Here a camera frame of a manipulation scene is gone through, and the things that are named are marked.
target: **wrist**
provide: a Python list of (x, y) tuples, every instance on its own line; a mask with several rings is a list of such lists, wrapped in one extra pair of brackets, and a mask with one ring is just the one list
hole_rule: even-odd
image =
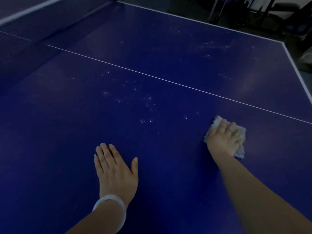
[(213, 160), (215, 161), (219, 169), (226, 167), (228, 163), (231, 163), (233, 159), (235, 159), (227, 152), (211, 153), (211, 156), (213, 157)]

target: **net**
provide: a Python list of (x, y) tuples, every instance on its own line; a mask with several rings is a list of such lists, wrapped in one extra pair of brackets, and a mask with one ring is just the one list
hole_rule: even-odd
[(0, 62), (39, 43), (87, 15), (109, 0), (49, 0), (0, 20)]

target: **finger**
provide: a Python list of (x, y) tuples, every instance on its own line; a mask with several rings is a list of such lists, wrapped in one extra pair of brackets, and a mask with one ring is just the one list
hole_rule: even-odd
[(220, 125), (219, 125), (219, 128), (218, 128), (217, 132), (225, 133), (226, 126), (227, 126), (227, 121), (225, 119), (222, 119), (222, 121), (220, 122)]
[(208, 137), (213, 136), (216, 133), (216, 127), (212, 126), (209, 131)]
[(96, 174), (98, 174), (98, 176), (103, 175), (103, 169), (99, 161), (99, 156), (96, 156), (96, 154), (94, 155), (94, 165), (96, 166)]
[(112, 152), (112, 154), (113, 154), (113, 156), (114, 156), (114, 159), (115, 159), (115, 161), (116, 161), (117, 164), (121, 164), (121, 163), (124, 162), (123, 159), (122, 159), (122, 157), (121, 157), (121, 155), (120, 155), (120, 153), (117, 151), (117, 149), (115, 148), (114, 145), (110, 144), (110, 145), (108, 146), (108, 148), (109, 148), (110, 151)]
[(239, 144), (239, 145), (242, 145), (244, 143), (244, 141), (245, 141), (245, 138), (240, 138), (235, 143)]
[(131, 163), (131, 172), (138, 179), (138, 158), (135, 157)]
[(230, 138), (232, 136), (232, 134), (234, 133), (235, 127), (236, 127), (236, 123), (232, 122), (230, 124), (230, 126), (227, 128), (227, 131), (225, 134), (227, 135), (228, 138)]
[(96, 153), (99, 156), (99, 162), (101, 163), (102, 169), (103, 171), (107, 171), (107, 169), (109, 168), (106, 159), (104, 157), (104, 153), (103, 150), (100, 146), (96, 147)]
[(236, 130), (235, 133), (232, 134), (232, 138), (237, 140), (241, 134), (241, 130)]
[(105, 159), (107, 161), (107, 164), (108, 164), (109, 168), (112, 168), (113, 166), (116, 165), (115, 160), (114, 160), (112, 154), (110, 153), (110, 151), (107, 148), (105, 143), (101, 143), (100, 146), (101, 146), (101, 149), (103, 150), (104, 157), (105, 157)]

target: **left hand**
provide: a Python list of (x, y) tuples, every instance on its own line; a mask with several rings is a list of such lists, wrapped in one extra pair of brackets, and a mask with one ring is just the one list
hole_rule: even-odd
[(138, 158), (133, 159), (130, 170), (114, 145), (107, 148), (101, 143), (96, 147), (96, 153), (94, 163), (99, 177), (99, 197), (116, 195), (127, 208), (138, 188)]

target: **forearm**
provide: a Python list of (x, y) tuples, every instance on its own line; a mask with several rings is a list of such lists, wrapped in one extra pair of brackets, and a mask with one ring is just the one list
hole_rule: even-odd
[(66, 234), (115, 234), (122, 218), (121, 205), (115, 200), (106, 200)]
[(234, 157), (215, 156), (229, 197), (248, 233), (311, 233), (312, 224)]

